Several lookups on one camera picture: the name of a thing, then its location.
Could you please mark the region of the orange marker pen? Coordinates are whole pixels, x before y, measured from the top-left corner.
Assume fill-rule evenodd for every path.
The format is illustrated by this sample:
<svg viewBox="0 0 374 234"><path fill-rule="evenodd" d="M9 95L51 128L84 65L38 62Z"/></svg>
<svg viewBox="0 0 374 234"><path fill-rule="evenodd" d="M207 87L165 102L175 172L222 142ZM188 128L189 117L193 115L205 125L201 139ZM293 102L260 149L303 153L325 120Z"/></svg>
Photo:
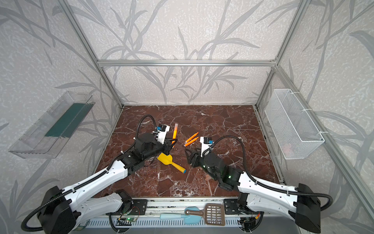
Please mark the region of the orange marker pen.
<svg viewBox="0 0 374 234"><path fill-rule="evenodd" d="M199 137L196 137L196 138L192 139L191 141L187 142L184 146L185 146L185 147L188 147L189 145L191 145L191 144L193 144L194 142L196 142L198 139L199 139Z"/></svg>
<svg viewBox="0 0 374 234"><path fill-rule="evenodd" d="M196 132L194 135L192 135L190 138L188 138L185 143L189 143L190 141L192 141L197 135L199 134L199 132Z"/></svg>
<svg viewBox="0 0 374 234"><path fill-rule="evenodd" d="M173 137L172 138L176 138L177 137L177 131L178 131L178 123L176 123L174 125L174 131L173 131Z"/></svg>

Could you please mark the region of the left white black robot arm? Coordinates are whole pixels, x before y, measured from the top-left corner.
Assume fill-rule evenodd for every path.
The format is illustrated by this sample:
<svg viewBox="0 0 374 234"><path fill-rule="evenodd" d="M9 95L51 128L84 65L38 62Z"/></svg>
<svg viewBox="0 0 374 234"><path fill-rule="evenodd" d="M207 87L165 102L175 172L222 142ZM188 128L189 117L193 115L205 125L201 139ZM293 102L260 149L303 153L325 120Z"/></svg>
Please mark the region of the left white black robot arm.
<svg viewBox="0 0 374 234"><path fill-rule="evenodd" d="M63 189L57 186L49 189L34 212L41 224L37 230L47 234L67 234L91 218L131 208L131 197L124 191L98 199L93 196L145 167L148 159L161 153L170 154L176 142L165 133L144 133L101 171Z"/></svg>

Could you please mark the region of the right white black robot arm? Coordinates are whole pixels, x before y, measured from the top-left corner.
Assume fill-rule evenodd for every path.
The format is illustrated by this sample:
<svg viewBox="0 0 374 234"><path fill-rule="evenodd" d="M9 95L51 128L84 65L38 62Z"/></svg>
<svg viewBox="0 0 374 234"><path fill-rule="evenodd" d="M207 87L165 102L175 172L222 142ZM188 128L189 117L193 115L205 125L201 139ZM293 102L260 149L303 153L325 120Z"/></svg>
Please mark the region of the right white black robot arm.
<svg viewBox="0 0 374 234"><path fill-rule="evenodd" d="M233 168L215 153L204 157L200 150L185 149L188 164L201 167L219 187L240 192L237 207L252 212L272 213L287 217L312 233L321 232L321 202L307 185L285 186L259 178L250 178L241 169Z"/></svg>

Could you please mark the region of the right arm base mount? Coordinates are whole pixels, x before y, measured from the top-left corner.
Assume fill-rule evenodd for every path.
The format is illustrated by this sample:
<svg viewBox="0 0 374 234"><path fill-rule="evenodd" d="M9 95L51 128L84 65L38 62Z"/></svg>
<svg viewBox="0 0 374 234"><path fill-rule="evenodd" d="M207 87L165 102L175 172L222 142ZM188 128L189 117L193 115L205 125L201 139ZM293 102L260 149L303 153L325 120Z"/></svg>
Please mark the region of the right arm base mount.
<svg viewBox="0 0 374 234"><path fill-rule="evenodd" d="M240 193L239 197L236 199L224 199L223 205L226 215L254 215L263 214L260 211L253 211L248 208L248 198L249 194Z"/></svg>

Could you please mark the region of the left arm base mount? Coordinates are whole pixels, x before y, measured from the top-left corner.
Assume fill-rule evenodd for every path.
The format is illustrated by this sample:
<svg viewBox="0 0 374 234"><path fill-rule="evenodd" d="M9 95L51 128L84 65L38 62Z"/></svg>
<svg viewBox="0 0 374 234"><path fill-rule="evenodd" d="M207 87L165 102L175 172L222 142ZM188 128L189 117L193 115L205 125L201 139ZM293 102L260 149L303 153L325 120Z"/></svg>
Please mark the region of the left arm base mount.
<svg viewBox="0 0 374 234"><path fill-rule="evenodd" d="M122 205L118 211L120 214L145 215L148 204L147 199L132 199L124 190L117 191L116 193L120 195L122 201Z"/></svg>

